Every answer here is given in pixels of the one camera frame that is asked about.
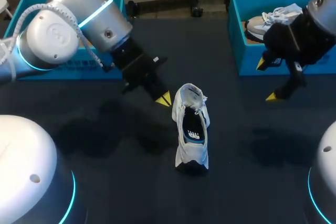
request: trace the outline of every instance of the shoe sole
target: shoe sole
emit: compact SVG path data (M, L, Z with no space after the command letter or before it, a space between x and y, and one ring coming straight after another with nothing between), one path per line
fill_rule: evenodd
M252 40L252 41L255 41L255 42L258 42L258 43L264 43L264 36L263 35L260 35L260 34L255 34L255 33L252 33L250 32L249 30L247 30L247 25L248 25L249 21L246 21L245 22L245 37L249 40Z

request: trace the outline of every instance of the white shoe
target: white shoe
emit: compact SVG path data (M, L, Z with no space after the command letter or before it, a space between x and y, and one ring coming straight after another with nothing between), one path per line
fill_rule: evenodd
M179 139L175 167L196 161L209 169L207 128L210 119L206 99L202 91L191 83L183 85L176 93L172 111Z
M264 34L274 23L289 25L302 13L300 6L292 4L287 7L275 8L272 13L262 13L261 16L251 18L245 23L248 34L252 35L252 38L249 39L262 42Z

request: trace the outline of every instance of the screw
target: screw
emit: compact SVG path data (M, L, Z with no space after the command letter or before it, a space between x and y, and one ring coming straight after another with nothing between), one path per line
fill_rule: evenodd
M111 30L106 30L105 31L105 37L110 39L110 38L112 38L112 35L113 35L113 32Z
M323 0L317 0L315 4L320 7L323 4Z

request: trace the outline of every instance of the shoe insole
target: shoe insole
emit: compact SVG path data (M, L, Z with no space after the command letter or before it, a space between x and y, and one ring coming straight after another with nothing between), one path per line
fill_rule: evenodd
M183 117L182 129L185 143L204 143L204 131L201 121L202 114L195 114L195 110L186 107Z

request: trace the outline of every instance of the blue plastic crate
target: blue plastic crate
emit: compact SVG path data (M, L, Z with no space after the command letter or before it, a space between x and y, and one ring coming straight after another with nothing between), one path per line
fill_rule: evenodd
M305 7L309 0L231 0L229 9L228 32L236 66L240 76L289 74L283 62L278 68L258 71L256 67L261 55L266 50L264 44L248 44L242 22L260 16L262 12L273 12L277 7L285 7L296 3ZM336 47L333 47L313 66L304 69L305 74L336 73Z
M121 12L126 17L126 9L124 0L113 0L114 3L119 6ZM46 3L47 0L21 0L12 21L10 22L5 34L6 37L10 37L15 29L15 25L20 15L30 6L35 4ZM22 26L24 30L27 25L33 20L38 10L31 13ZM112 63L112 57L109 54L100 55L97 50L91 48L95 54L101 58L106 64ZM32 76L21 78L22 80L115 80L122 79L121 72L115 68L108 73L105 73L100 66L92 59L83 47L80 47L77 53L67 63L60 65L58 68L51 71L47 71L40 76Z

